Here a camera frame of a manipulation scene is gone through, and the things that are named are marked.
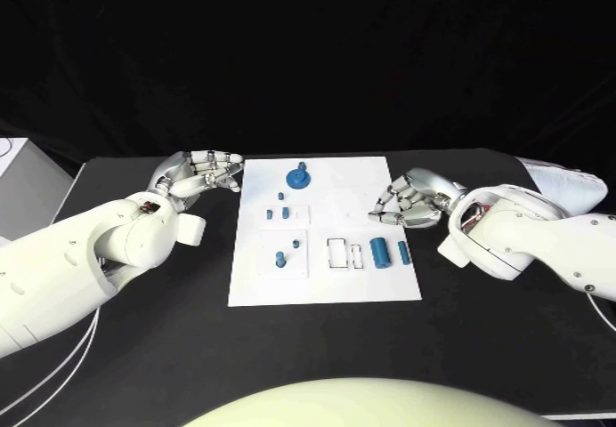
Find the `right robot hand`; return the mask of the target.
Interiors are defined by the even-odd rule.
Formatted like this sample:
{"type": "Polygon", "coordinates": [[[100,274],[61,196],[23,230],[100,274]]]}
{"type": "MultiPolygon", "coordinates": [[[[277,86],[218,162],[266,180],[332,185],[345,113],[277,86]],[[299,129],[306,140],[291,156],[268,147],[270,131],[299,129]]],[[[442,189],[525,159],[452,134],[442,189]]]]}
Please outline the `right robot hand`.
{"type": "Polygon", "coordinates": [[[470,190],[439,173],[416,167],[385,188],[368,218],[407,229],[437,225],[470,190]]]}

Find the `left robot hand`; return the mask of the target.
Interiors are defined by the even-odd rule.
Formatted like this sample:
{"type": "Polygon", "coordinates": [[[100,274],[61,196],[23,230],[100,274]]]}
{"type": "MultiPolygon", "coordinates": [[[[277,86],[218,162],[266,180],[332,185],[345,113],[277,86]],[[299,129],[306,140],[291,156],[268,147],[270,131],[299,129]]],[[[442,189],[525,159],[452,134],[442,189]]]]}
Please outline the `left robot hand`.
{"type": "Polygon", "coordinates": [[[240,154],[215,150],[179,151],[157,166],[146,190],[166,197],[182,213],[208,190],[240,192],[234,176],[244,165],[240,154]]]}

